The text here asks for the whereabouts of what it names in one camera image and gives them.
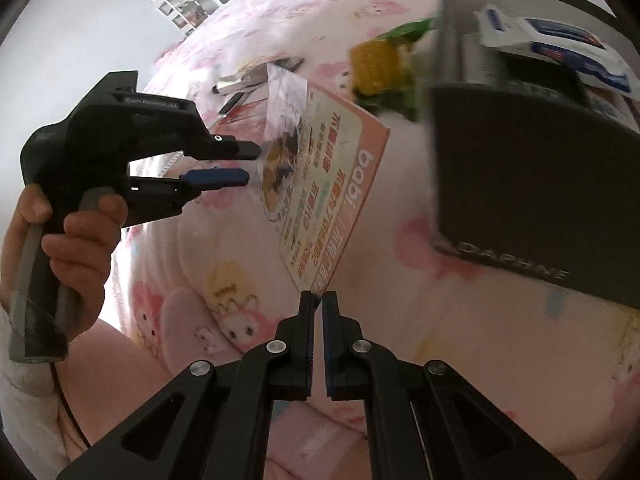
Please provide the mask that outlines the person left hand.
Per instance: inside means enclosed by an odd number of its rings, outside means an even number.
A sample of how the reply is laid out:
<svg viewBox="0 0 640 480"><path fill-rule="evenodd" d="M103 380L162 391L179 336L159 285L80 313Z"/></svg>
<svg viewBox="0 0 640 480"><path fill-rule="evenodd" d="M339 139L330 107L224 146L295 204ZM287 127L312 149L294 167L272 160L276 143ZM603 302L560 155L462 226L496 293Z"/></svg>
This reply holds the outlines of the person left hand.
<svg viewBox="0 0 640 480"><path fill-rule="evenodd" d="M31 226L49 220L51 206L38 185L24 188L2 246L1 303L9 307L15 289L17 266ZM81 306L65 333L70 340L91 328L105 297L104 284L111 273L111 256L120 241L128 209L122 196L104 195L98 208L69 214L61 234L43 237L41 247L51 258L50 268L60 282L78 292Z"/></svg>

